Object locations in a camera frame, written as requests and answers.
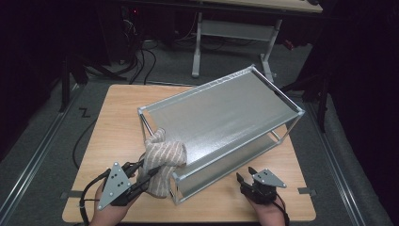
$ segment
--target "person's arm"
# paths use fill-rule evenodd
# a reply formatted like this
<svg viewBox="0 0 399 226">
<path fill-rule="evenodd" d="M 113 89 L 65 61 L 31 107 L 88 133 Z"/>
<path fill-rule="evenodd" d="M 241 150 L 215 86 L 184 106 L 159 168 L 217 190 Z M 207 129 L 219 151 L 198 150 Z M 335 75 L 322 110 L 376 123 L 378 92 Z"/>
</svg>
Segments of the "person's arm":
<svg viewBox="0 0 399 226">
<path fill-rule="evenodd" d="M 258 215 L 258 220 L 262 226 L 285 226 L 284 215 L 277 206 L 272 203 L 268 205 L 257 204 L 249 198 L 247 198 L 247 200 Z M 275 203 L 283 208 L 283 203 L 280 197 L 276 198 Z"/>
<path fill-rule="evenodd" d="M 132 206 L 132 204 L 137 200 L 139 196 L 137 196 L 134 200 L 130 201 L 126 206 L 112 206 L 107 205 L 103 210 L 98 210 L 97 205 L 99 199 L 103 194 L 103 186 L 102 183 L 96 191 L 96 202 L 94 202 L 94 215 L 93 219 L 90 222 L 90 226 L 115 226 L 120 223 L 127 214 L 127 211 Z"/>
</svg>

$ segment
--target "black cable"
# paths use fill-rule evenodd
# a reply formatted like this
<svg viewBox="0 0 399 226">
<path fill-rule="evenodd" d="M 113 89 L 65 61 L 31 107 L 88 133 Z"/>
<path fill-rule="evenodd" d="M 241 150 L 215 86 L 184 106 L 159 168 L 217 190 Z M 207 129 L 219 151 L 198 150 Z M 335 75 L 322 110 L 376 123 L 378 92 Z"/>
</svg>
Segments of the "black cable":
<svg viewBox="0 0 399 226">
<path fill-rule="evenodd" d="M 76 162 L 76 158 L 75 158 L 75 154 L 76 154 L 76 149 L 77 149 L 77 145 L 79 144 L 80 140 L 83 138 L 83 136 L 85 135 L 85 133 L 88 131 L 88 129 L 94 124 L 94 122 L 96 122 L 97 119 L 95 119 L 86 129 L 85 131 L 83 131 L 83 133 L 80 135 L 80 137 L 76 140 L 76 143 L 73 147 L 72 150 L 72 160 L 73 160 L 73 164 L 76 166 L 76 168 L 79 170 L 79 165 Z"/>
<path fill-rule="evenodd" d="M 140 75 L 140 73 L 141 73 L 141 71 L 143 71 L 143 69 L 144 69 L 144 64 L 145 64 L 145 59 L 144 59 L 144 53 L 143 53 L 143 49 L 142 48 L 140 48 L 140 54 L 141 54 L 141 58 L 142 58 L 142 62 L 141 62 L 141 68 L 131 77 L 131 79 L 130 79 L 130 82 L 129 82 L 129 85 L 132 85 L 134 82 L 135 82 L 135 80 L 138 78 L 138 76 Z"/>
<path fill-rule="evenodd" d="M 144 51 L 150 53 L 150 54 L 152 55 L 152 57 L 153 57 L 152 66 L 151 66 L 150 70 L 147 72 L 146 76 L 144 77 L 144 85 L 146 85 L 146 84 L 147 84 L 147 78 L 149 77 L 150 73 L 152 72 L 153 67 L 155 66 L 155 63 L 156 63 L 156 56 L 155 56 L 155 54 L 154 54 L 153 52 L 151 52 L 150 50 L 144 49 Z"/>
<path fill-rule="evenodd" d="M 111 169 L 107 169 L 105 172 L 103 172 L 102 174 L 100 174 L 97 178 L 95 178 L 94 180 L 92 180 L 90 183 L 88 183 L 88 185 L 85 187 L 85 189 L 82 192 L 82 195 L 80 197 L 80 201 L 79 201 L 79 208 L 80 208 L 80 215 L 82 216 L 82 220 L 84 222 L 84 224 L 86 226 L 88 226 L 90 224 L 90 222 L 88 221 L 88 213 L 86 212 L 86 207 L 85 207 L 85 196 L 86 193 L 88 193 L 88 190 L 97 182 L 99 182 L 100 180 L 102 180 L 103 178 L 107 177 L 109 175 L 109 172 L 111 171 Z"/>
<path fill-rule="evenodd" d="M 131 71 L 137 65 L 136 51 L 141 48 L 141 40 L 144 35 L 143 23 L 141 23 L 140 19 L 141 19 L 140 16 L 136 16 L 136 20 L 135 20 L 134 24 L 129 22 L 132 24 L 132 27 L 134 28 L 133 29 L 134 30 L 133 37 L 131 39 L 129 39 L 129 42 L 127 45 L 127 52 L 132 53 L 132 57 L 130 59 L 129 66 L 127 66 L 126 68 L 124 68 L 120 71 L 114 72 L 114 73 L 112 73 L 110 71 L 107 72 L 107 70 L 105 68 L 101 68 L 101 67 L 97 67 L 97 68 L 93 67 L 96 71 L 98 71 L 98 73 L 94 72 L 93 70 L 89 69 L 88 67 L 85 68 L 85 71 L 87 73 L 89 73 L 91 75 L 95 75 L 95 76 L 108 76 L 108 77 L 118 79 L 118 80 L 121 80 L 121 79 L 125 80 L 126 78 L 120 77 L 119 75 Z"/>
<path fill-rule="evenodd" d="M 279 199 L 281 200 L 282 207 L 279 206 L 279 204 L 277 204 L 276 202 L 272 202 L 272 204 L 275 205 L 275 206 L 281 211 L 281 213 L 284 215 L 285 226 L 289 226 L 289 225 L 290 225 L 290 218 L 288 217 L 287 211 L 285 211 L 285 202 L 284 202 L 284 200 L 279 196 L 279 194 L 277 194 L 277 196 L 278 196 Z"/>
<path fill-rule="evenodd" d="M 191 24 L 190 30 L 187 32 L 187 34 L 185 36 L 183 36 L 182 38 L 179 38 L 178 40 L 175 40 L 175 43 L 177 43 L 177 41 L 180 41 L 180 40 L 190 40 L 190 39 L 193 39 L 196 37 L 196 35 L 191 35 L 191 33 L 193 32 L 193 30 L 196 26 L 197 17 L 198 17 L 198 13 L 196 12 L 196 14 L 194 14 L 193 23 Z"/>
<path fill-rule="evenodd" d="M 207 40 L 207 41 L 209 41 L 209 43 L 204 43 L 204 41 L 202 41 L 200 47 L 203 49 L 212 50 L 212 51 L 220 49 L 226 43 L 224 41 L 224 39 L 221 37 L 208 37 L 208 39 L 203 39 L 203 40 Z M 216 48 L 208 48 L 205 46 L 205 44 L 219 44 L 219 46 L 217 46 Z"/>
<path fill-rule="evenodd" d="M 85 58 L 84 56 L 74 55 L 74 57 L 76 59 L 78 59 L 78 61 L 82 62 L 83 65 L 89 65 L 90 67 L 94 68 L 98 72 L 102 73 L 104 76 L 108 76 L 108 77 L 110 77 L 112 79 L 116 79 L 116 80 L 126 80 L 125 77 L 121 77 L 118 74 L 114 74 L 114 73 L 110 72 L 105 67 Z"/>
</svg>

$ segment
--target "gray carpet floor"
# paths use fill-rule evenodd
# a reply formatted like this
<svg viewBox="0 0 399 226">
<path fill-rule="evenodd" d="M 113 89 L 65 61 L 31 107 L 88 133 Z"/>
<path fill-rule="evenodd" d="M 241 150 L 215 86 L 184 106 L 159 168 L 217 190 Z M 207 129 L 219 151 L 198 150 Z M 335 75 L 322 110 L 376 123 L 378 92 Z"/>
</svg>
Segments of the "gray carpet floor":
<svg viewBox="0 0 399 226">
<path fill-rule="evenodd" d="M 185 46 L 176 44 L 170 47 L 162 43 L 146 42 L 145 47 L 151 49 L 156 56 L 156 63 L 148 77 L 149 84 L 197 86 L 242 70 L 251 64 L 261 68 L 259 53 L 262 52 L 263 44 L 260 42 L 221 48 L 208 44 L 202 51 L 200 76 L 192 78 L 190 74 L 193 46 L 186 44 L 187 42 L 184 43 Z M 277 74 L 275 84 L 278 87 L 296 80 L 310 50 L 310 45 L 300 46 L 292 51 L 282 45 L 274 47 L 269 64 L 272 72 Z M 152 55 L 146 52 L 144 55 L 144 69 L 135 84 L 144 81 L 144 75 L 154 62 Z M 117 71 L 123 67 L 125 66 L 113 65 L 109 69 Z M 129 80 L 134 72 L 135 70 L 132 70 L 123 76 Z M 72 153 L 75 149 L 74 158 L 77 164 L 80 164 L 92 132 L 93 126 L 90 125 L 99 115 L 106 92 L 112 84 L 127 84 L 127 82 L 90 76 L 85 86 L 76 88 L 69 111 L 62 115 L 62 123 L 46 146 L 47 151 L 39 162 L 38 170 L 29 172 L 33 174 L 32 180 L 27 182 L 27 189 L 21 191 L 23 196 L 16 201 L 18 204 L 15 208 L 9 210 L 4 225 L 73 225 L 62 220 L 66 204 L 65 193 L 71 190 L 77 173 Z M 292 131 L 291 139 L 306 183 L 314 191 L 311 199 L 317 214 L 314 221 L 292 222 L 291 225 L 391 225 L 345 139 L 332 102 L 328 100 L 327 103 L 327 131 L 321 134 L 314 124 L 312 115 L 316 104 L 302 103 L 300 92 L 289 92 L 288 95 L 307 111 Z M 32 117 L 9 155 L 0 163 L 0 203 L 8 200 L 8 194 L 18 183 L 32 156 L 35 156 L 53 121 L 60 117 L 58 112 L 60 107 L 61 86 L 58 84 L 52 92 L 52 97 Z M 359 208 L 361 222 L 353 220 L 350 208 L 343 201 L 343 193 L 339 189 L 340 182 L 331 169 L 330 156 L 326 154 L 326 148 L 332 150 L 334 158 L 341 167 L 345 181 L 350 187 L 350 194 L 353 195 L 352 198 Z"/>
</svg>

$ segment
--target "electrical cord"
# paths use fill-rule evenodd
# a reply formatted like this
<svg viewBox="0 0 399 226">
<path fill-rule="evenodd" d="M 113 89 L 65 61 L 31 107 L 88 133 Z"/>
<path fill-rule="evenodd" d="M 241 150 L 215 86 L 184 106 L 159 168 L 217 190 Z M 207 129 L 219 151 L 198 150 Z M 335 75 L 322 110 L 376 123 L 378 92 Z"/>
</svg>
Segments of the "electrical cord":
<svg viewBox="0 0 399 226">
<path fill-rule="evenodd" d="M 83 131 L 83 133 L 80 135 L 80 137 L 76 140 L 75 145 L 73 146 L 73 150 L 72 150 L 72 160 L 73 160 L 73 164 L 76 166 L 76 168 L 79 170 L 79 165 L 77 164 L 76 161 L 76 149 L 77 149 L 77 145 L 79 144 L 80 140 L 83 138 L 83 136 L 85 135 L 85 133 L 88 131 L 88 129 L 97 121 L 97 119 L 95 119 L 94 121 L 91 122 L 91 124 L 85 129 L 85 131 Z"/>
<path fill-rule="evenodd" d="M 155 66 L 155 63 L 156 63 L 156 56 L 155 56 L 155 54 L 154 54 L 153 52 L 151 52 L 150 50 L 144 49 L 144 51 L 150 53 L 150 54 L 152 55 L 152 57 L 153 57 L 152 66 L 151 66 L 150 70 L 147 72 L 146 76 L 144 77 L 144 85 L 147 85 L 147 79 L 148 79 L 150 73 L 152 72 L 152 69 L 153 69 L 153 67 Z"/>
<path fill-rule="evenodd" d="M 136 20 L 134 23 L 130 22 L 129 20 L 124 19 L 123 22 L 128 24 L 129 26 L 126 28 L 124 35 L 127 38 L 127 52 L 130 54 L 132 53 L 132 57 L 130 58 L 130 64 L 117 72 L 110 72 L 109 70 L 102 68 L 102 67 L 93 67 L 97 72 L 91 70 L 88 67 L 85 67 L 85 71 L 94 76 L 108 76 L 113 79 L 123 79 L 126 80 L 125 77 L 121 77 L 120 75 L 123 73 L 127 73 L 131 71 L 133 68 L 137 66 L 137 59 L 136 59 L 136 51 L 141 48 L 141 40 L 144 35 L 143 32 L 143 23 L 141 23 L 141 17 L 136 16 Z"/>
<path fill-rule="evenodd" d="M 196 37 L 195 35 L 192 36 L 192 37 L 188 37 L 188 36 L 191 35 L 191 32 L 192 32 L 193 29 L 194 29 L 194 26 L 195 26 L 195 24 L 196 24 L 197 17 L 198 17 L 198 13 L 196 12 L 196 14 L 194 14 L 193 23 L 191 24 L 190 30 L 187 32 L 187 34 L 186 34 L 185 36 L 183 36 L 182 38 L 180 38 L 180 39 L 178 39 L 178 40 L 175 40 L 175 41 L 187 40 L 187 39 L 192 39 L 192 38 Z"/>
<path fill-rule="evenodd" d="M 219 45 L 215 48 L 210 48 L 207 47 L 206 44 L 213 44 L 213 45 Z M 200 47 L 206 50 L 218 50 L 222 48 L 226 44 L 225 39 L 222 37 L 206 37 L 206 39 L 202 39 L 202 42 L 200 44 Z"/>
<path fill-rule="evenodd" d="M 85 187 L 85 189 L 82 192 L 82 195 L 80 197 L 80 201 L 79 201 L 79 209 L 80 209 L 80 215 L 82 216 L 82 220 L 84 222 L 84 224 L 86 226 L 88 226 L 90 224 L 89 220 L 88 220 L 88 213 L 86 212 L 86 207 L 85 207 L 85 196 L 86 193 L 88 193 L 88 190 L 97 182 L 99 182 L 100 180 L 102 180 L 103 178 L 108 177 L 109 173 L 111 172 L 111 169 L 107 169 L 105 172 L 103 172 L 102 174 L 100 174 L 98 177 L 96 177 L 94 180 L 92 180 L 90 183 L 88 183 L 88 185 Z"/>
<path fill-rule="evenodd" d="M 272 204 L 275 205 L 282 212 L 282 214 L 284 215 L 285 226 L 289 226 L 290 225 L 290 218 L 288 217 L 287 211 L 285 210 L 285 202 L 284 202 L 284 200 L 281 198 L 281 196 L 279 194 L 277 194 L 277 197 L 279 197 L 279 199 L 281 200 L 282 207 L 279 206 L 279 204 L 277 204 L 274 201 L 272 201 Z"/>
<path fill-rule="evenodd" d="M 116 80 L 126 80 L 125 77 L 121 77 L 118 74 L 114 74 L 114 73 L 110 72 L 105 67 L 103 67 L 95 62 L 92 62 L 91 60 L 85 58 L 84 56 L 73 55 L 73 57 L 75 57 L 79 62 L 81 62 L 82 65 L 92 67 L 95 70 L 97 70 L 98 72 L 102 73 L 104 76 L 108 76 L 108 77 L 110 77 L 112 79 L 116 79 Z"/>
<path fill-rule="evenodd" d="M 143 71 L 143 69 L 144 69 L 145 59 L 144 59 L 144 53 L 143 53 L 142 48 L 140 48 L 140 54 L 141 54 L 142 62 L 138 58 L 137 58 L 137 62 L 141 64 L 141 67 L 138 68 L 138 64 L 137 64 L 138 71 L 136 71 L 136 73 L 131 77 L 129 85 L 132 85 L 135 82 L 135 80 L 141 74 L 141 71 Z"/>
</svg>

